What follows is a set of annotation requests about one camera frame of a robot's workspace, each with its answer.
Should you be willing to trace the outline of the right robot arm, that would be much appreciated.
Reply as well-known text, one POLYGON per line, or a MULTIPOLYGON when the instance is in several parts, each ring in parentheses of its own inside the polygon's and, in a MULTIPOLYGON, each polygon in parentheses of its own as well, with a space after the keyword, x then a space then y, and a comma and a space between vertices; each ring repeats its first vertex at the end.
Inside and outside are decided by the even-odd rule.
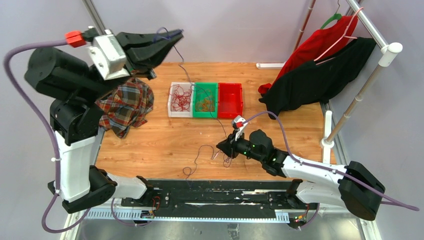
POLYGON ((286 203, 294 209, 309 203, 327 204, 346 208, 358 218, 376 219, 384 185, 361 163, 332 165, 298 156, 274 147, 272 139, 258 129, 248 139, 230 134, 216 147, 225 155, 235 158, 244 155, 261 163, 272 176, 300 179, 285 196, 286 203))

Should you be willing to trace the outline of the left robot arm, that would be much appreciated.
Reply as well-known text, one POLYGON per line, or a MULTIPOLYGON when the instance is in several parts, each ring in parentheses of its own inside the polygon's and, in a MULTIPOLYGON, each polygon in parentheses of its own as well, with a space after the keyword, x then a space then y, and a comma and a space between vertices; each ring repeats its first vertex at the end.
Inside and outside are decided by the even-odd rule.
POLYGON ((65 36, 72 47, 88 45, 92 65, 51 43, 36 47, 31 54, 24 78, 38 93, 53 98, 49 124, 60 155, 60 181, 50 182, 48 188, 61 196, 68 213, 112 198, 130 198, 142 207, 154 200, 154 188, 145 178, 116 176, 94 166, 94 146, 104 113, 96 102, 131 77, 154 79, 154 68, 182 38, 180 29, 101 35, 92 28, 65 36))

